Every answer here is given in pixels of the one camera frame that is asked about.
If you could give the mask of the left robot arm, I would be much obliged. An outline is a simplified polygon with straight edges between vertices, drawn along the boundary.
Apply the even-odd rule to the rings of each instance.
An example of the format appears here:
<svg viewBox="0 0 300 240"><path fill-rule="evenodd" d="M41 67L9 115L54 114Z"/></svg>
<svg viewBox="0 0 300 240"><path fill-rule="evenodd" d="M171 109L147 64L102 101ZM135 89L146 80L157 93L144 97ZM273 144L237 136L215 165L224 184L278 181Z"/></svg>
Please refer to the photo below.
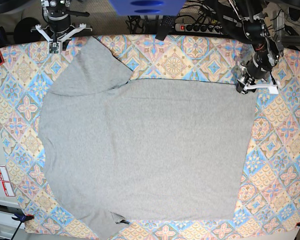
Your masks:
<svg viewBox="0 0 300 240"><path fill-rule="evenodd" d="M251 45L254 55L239 65L240 75L236 80L236 91L240 94L267 89L270 94L279 94L281 84L275 80L272 70L284 55L277 34L271 35L260 0L230 0L225 6L216 0L213 9L223 31L233 39Z"/></svg>

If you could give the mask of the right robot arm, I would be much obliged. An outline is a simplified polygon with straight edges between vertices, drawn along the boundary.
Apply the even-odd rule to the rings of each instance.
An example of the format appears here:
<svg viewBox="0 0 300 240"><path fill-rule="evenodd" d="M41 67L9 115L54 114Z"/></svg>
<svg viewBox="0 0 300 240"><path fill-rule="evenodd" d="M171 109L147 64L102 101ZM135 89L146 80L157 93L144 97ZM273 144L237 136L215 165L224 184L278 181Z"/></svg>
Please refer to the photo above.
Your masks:
<svg viewBox="0 0 300 240"><path fill-rule="evenodd" d="M41 0L42 17L47 26L42 30L48 29L45 39L48 42L56 43L66 34L76 27L71 23L71 16L87 18L90 14L86 12L73 11L70 9L71 0Z"/></svg>

